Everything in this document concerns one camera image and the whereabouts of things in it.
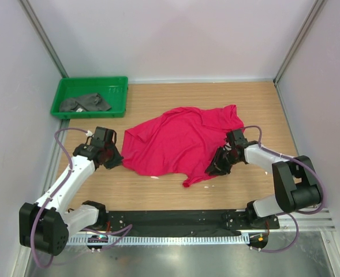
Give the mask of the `pink red t-shirt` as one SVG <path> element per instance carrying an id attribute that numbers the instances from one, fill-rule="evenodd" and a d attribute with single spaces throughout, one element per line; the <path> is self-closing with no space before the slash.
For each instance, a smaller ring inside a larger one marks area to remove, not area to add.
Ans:
<path id="1" fill-rule="evenodd" d="M 212 177 L 206 173 L 226 133 L 243 127 L 234 104 L 203 110 L 177 107 L 124 133 L 123 166 L 139 175 L 184 174 L 185 188 Z"/>

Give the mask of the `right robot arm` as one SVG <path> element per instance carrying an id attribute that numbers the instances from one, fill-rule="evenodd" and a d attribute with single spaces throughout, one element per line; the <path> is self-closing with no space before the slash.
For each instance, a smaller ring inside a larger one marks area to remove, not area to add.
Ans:
<path id="1" fill-rule="evenodd" d="M 298 212 L 316 206 L 320 212 L 326 202 L 322 182 L 309 157 L 292 157 L 265 147 L 260 140 L 248 141 L 244 129 L 227 133 L 226 143 L 219 147 L 205 170 L 209 176 L 230 174 L 237 163 L 253 164 L 273 176 L 274 194 L 251 201 L 245 209 L 246 224 L 253 229 L 279 214 Z"/>

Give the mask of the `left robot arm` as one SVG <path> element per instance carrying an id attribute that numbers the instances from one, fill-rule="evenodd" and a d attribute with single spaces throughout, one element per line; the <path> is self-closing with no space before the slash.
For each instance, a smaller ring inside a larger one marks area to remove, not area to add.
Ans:
<path id="1" fill-rule="evenodd" d="M 91 227 L 103 230 L 108 221 L 104 204 L 87 200 L 68 211 L 82 184 L 100 167 L 120 166 L 123 157 L 117 150 L 115 130 L 97 127 L 86 131 L 86 142 L 68 156 L 68 165 L 50 189 L 35 203 L 24 203 L 19 210 L 19 240 L 22 246 L 52 256 L 59 255 L 68 239 Z"/>

